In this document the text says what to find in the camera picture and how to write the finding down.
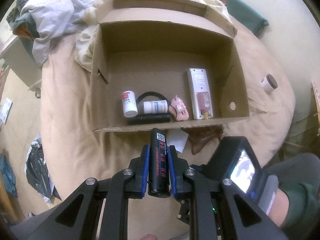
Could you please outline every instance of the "wall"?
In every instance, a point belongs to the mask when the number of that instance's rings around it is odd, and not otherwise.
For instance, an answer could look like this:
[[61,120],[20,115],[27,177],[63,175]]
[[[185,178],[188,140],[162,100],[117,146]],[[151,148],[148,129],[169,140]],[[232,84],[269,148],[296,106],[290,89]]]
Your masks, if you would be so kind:
[[318,123],[311,81],[320,74],[320,28],[302,0],[242,1],[270,23],[260,40],[286,71],[296,96],[286,141],[312,150]]

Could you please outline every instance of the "beige bedsheet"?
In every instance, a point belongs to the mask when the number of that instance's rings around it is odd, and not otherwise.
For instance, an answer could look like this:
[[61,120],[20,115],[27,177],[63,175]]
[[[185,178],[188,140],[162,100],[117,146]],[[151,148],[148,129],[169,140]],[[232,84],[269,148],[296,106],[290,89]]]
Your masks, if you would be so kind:
[[[244,70],[250,118],[224,125],[228,135],[246,136],[261,165],[279,149],[291,124],[295,98],[284,71],[261,42],[243,25],[235,43]],[[90,130],[90,73],[74,61],[75,36],[64,37],[43,65],[41,91],[41,134],[49,173],[62,199],[89,177],[111,177],[128,167],[149,143],[149,132],[93,133]],[[271,73],[279,88],[267,96],[260,80]],[[181,154],[189,164],[206,163],[215,148],[213,140],[196,156],[190,144]],[[130,200],[128,239],[153,233],[159,240],[188,230],[176,219],[179,204],[173,199],[147,196]]]

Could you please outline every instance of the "white paper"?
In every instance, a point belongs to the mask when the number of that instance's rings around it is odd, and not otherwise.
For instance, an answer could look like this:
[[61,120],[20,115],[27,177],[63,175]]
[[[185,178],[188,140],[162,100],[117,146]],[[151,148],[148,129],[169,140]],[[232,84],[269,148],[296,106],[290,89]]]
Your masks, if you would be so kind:
[[3,104],[1,114],[0,114],[0,119],[3,123],[5,123],[5,121],[7,120],[11,105],[12,105],[12,101],[9,98],[7,98]]
[[188,140],[188,134],[181,129],[169,129],[166,135],[167,145],[174,145],[178,152],[183,152],[183,149]]

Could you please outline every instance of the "teal cloth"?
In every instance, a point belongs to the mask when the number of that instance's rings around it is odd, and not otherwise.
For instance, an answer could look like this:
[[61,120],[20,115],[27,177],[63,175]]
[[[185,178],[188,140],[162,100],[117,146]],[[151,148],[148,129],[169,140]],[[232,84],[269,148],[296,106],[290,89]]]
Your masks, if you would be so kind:
[[[33,40],[40,37],[40,35],[39,35],[38,31],[37,31],[37,28],[36,28],[36,23],[33,20],[33,18],[31,17],[30,13],[25,13],[24,15],[20,16],[13,23],[12,30],[14,31],[21,24],[26,24],[26,27],[27,27],[28,31],[30,32],[31,38]],[[28,40],[28,39],[23,38],[23,37],[19,37],[19,39],[20,39],[23,47],[26,49],[26,52],[30,55],[31,58],[34,59],[34,57],[32,55],[33,41],[32,40]]]
[[252,31],[256,37],[259,37],[264,27],[269,25],[265,18],[241,0],[227,0],[226,6],[229,14]]
[[279,185],[289,199],[289,210],[281,228],[289,239],[305,239],[308,226],[317,217],[320,202],[315,188],[307,183]]
[[3,154],[1,154],[0,157],[0,171],[5,190],[12,196],[17,197],[16,176],[13,173],[10,163],[8,163]]

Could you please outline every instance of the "metal screw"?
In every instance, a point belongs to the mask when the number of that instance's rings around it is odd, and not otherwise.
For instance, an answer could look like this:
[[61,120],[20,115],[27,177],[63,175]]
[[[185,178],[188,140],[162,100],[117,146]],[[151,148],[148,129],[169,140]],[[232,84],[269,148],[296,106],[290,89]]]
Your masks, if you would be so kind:
[[88,178],[88,179],[85,181],[85,183],[86,183],[87,185],[93,185],[93,184],[96,183],[96,180],[95,180],[95,178]]
[[196,172],[193,169],[187,169],[184,171],[184,174],[189,175],[189,176],[193,176],[196,174]]
[[131,169],[125,169],[123,170],[123,174],[124,175],[131,175],[133,173],[133,171]]
[[232,180],[231,179],[223,179],[222,183],[226,186],[230,186],[232,184]]

